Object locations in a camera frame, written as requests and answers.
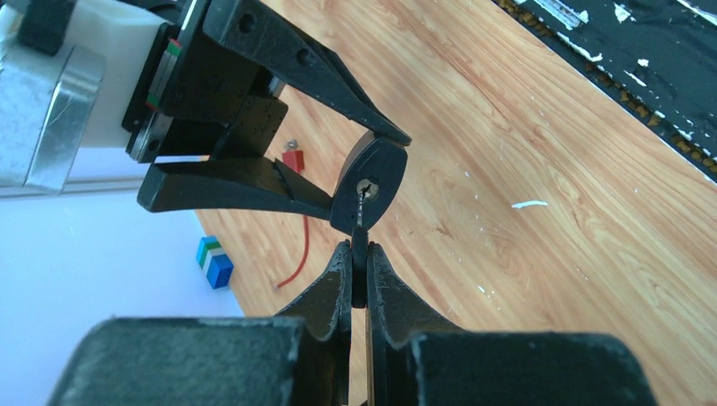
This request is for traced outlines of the black head key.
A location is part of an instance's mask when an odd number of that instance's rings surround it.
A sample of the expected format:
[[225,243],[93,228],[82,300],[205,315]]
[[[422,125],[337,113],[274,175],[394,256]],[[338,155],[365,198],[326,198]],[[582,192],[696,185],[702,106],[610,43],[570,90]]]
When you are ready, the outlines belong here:
[[352,231],[351,250],[352,250],[352,307],[363,309],[366,306],[366,267],[368,254],[368,231],[363,225],[364,220],[364,203],[368,194],[369,187],[364,186],[358,193],[358,210],[356,216],[356,226]]

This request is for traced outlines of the black padlock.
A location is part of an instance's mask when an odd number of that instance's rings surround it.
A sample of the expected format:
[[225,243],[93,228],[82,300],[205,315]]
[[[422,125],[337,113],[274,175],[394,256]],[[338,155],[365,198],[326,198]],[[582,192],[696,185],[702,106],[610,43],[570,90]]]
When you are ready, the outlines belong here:
[[342,166],[331,205],[331,227],[345,234],[358,223],[372,228],[393,202],[407,162],[403,145],[366,132]]

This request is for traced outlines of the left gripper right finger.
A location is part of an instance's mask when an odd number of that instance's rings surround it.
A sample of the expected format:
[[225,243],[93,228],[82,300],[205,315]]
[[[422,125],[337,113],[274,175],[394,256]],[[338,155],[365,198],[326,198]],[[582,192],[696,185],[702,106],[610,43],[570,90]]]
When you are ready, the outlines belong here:
[[637,357],[597,332],[475,332],[367,257],[370,405],[653,405]]

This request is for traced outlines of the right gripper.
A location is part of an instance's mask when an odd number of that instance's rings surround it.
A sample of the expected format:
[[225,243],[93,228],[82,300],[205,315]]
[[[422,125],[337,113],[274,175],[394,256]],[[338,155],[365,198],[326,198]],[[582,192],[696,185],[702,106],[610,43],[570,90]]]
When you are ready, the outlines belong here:
[[332,198],[324,190],[283,162],[257,157],[287,114],[278,98],[283,82],[375,134],[411,144],[335,52],[272,8],[211,1],[204,18],[206,4],[135,2],[162,21],[123,117],[126,152],[139,163],[160,156],[232,158],[150,165],[137,194],[147,211],[236,209],[329,219]]

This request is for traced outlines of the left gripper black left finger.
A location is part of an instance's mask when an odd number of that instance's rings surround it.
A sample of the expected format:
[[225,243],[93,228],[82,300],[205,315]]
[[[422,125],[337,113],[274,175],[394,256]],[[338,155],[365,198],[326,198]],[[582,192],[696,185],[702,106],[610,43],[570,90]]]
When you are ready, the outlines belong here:
[[344,405],[351,249],[270,317],[113,317],[80,341],[51,405]]

